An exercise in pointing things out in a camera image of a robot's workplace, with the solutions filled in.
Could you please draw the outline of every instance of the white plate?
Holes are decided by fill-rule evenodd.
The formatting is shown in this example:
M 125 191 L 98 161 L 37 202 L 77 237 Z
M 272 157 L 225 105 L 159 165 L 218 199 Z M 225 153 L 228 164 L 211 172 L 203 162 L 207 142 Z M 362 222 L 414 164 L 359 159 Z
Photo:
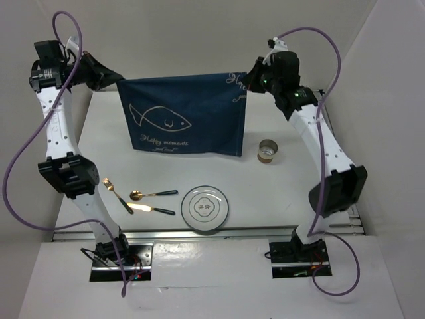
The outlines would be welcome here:
M 228 201 L 219 189 L 212 186 L 198 186 L 183 198 L 181 215 L 186 224 L 193 229 L 212 231 L 226 221 Z

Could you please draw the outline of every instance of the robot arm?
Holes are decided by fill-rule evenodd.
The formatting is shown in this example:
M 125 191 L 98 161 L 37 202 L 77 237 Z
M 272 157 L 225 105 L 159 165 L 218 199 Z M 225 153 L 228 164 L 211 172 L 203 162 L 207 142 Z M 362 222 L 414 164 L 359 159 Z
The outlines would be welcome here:
M 58 41 L 38 42 L 35 48 L 40 59 L 33 65 L 29 82 L 46 118 L 73 65 L 68 65 L 68 59 L 63 55 Z M 121 79 L 122 76 L 102 66 L 85 51 L 72 85 L 86 83 L 92 90 L 99 90 Z M 70 88 L 64 91 L 54 109 L 46 125 L 46 132 L 46 161 L 39 163 L 40 174 L 59 193 L 70 198 L 87 219 L 103 222 L 114 236 L 120 254 L 124 256 L 128 242 L 100 198 L 98 170 L 78 149 L 72 123 Z M 91 223 L 90 226 L 96 238 L 98 255 L 103 259 L 114 260 L 115 252 L 109 235 L 99 223 Z
M 366 169 L 355 164 L 343 152 L 322 116 L 317 116 L 318 102 L 313 92 L 300 86 L 299 59 L 297 54 L 288 51 L 282 40 L 274 38 L 268 41 L 271 51 L 265 58 L 259 57 L 254 68 L 242 79 L 248 90 L 255 93 L 269 92 L 276 106 L 284 113 L 286 120 L 298 131 L 306 144 L 319 174 L 321 172 L 321 150 L 317 121 L 323 132 L 325 153 L 325 196 L 323 211 L 314 229 L 326 231 L 329 228 L 329 216 L 348 209 L 360 196 L 367 178 Z M 319 201 L 320 183 L 309 192 L 311 208 L 315 211 Z M 308 236 L 313 221 L 302 223 L 293 234 L 293 241 L 300 245 L 318 242 L 322 235 Z

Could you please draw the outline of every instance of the white wall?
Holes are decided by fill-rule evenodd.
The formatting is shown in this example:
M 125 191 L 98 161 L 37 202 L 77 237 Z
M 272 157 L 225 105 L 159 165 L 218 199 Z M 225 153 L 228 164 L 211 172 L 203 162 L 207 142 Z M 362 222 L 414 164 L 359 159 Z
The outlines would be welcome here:
M 41 107 L 28 85 L 37 55 L 33 43 L 52 38 L 50 17 L 35 1 L 0 1 L 0 178 L 12 155 L 43 119 Z M 75 90 L 73 115 L 81 130 L 90 93 Z M 54 226 L 61 196 L 38 174 L 45 159 L 45 133 L 23 154 L 11 174 L 13 207 L 26 220 Z M 0 201 L 0 318 L 16 318 L 29 282 L 40 242 L 45 234 L 19 224 Z
M 425 312 L 424 55 L 424 4 L 378 0 L 328 103 L 338 140 L 369 173 L 359 209 L 407 319 Z
M 59 9 L 80 23 L 84 48 L 127 78 L 250 70 L 268 51 L 267 39 L 311 25 L 327 31 L 347 52 L 375 0 L 2 0 L 0 1 L 1 162 L 6 168 L 17 148 L 42 120 L 27 84 L 36 59 L 33 42 L 52 39 L 50 19 Z M 60 34 L 74 34 L 65 17 Z M 333 52 L 320 36 L 300 33 L 287 39 L 301 59 L 303 83 L 324 87 L 335 69 Z M 90 93 L 74 89 L 73 114 L 80 131 Z M 44 132 L 17 163 L 10 198 L 27 220 L 52 226 L 58 196 L 37 173 L 44 159 Z M 25 293 L 43 234 L 26 229 L 0 205 L 0 282 L 11 292 L 0 298 L 0 317 L 14 318 Z M 13 268 L 11 252 L 25 262 Z

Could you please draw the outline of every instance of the gold knife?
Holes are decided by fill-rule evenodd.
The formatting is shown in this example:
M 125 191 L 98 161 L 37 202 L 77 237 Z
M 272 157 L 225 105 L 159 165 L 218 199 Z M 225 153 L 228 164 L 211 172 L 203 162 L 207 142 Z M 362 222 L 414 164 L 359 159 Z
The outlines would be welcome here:
M 136 204 L 136 203 L 127 203 L 131 208 L 138 209 L 140 211 L 158 211 L 160 213 L 175 215 L 175 211 L 169 211 L 168 209 L 155 208 L 147 205 Z

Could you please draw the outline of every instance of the blue cloth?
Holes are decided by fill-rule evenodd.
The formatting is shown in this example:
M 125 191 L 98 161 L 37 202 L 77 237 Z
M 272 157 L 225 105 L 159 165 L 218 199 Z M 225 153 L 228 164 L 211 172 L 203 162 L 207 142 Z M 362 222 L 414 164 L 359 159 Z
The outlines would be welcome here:
M 121 80 L 118 92 L 137 150 L 241 156 L 245 73 Z

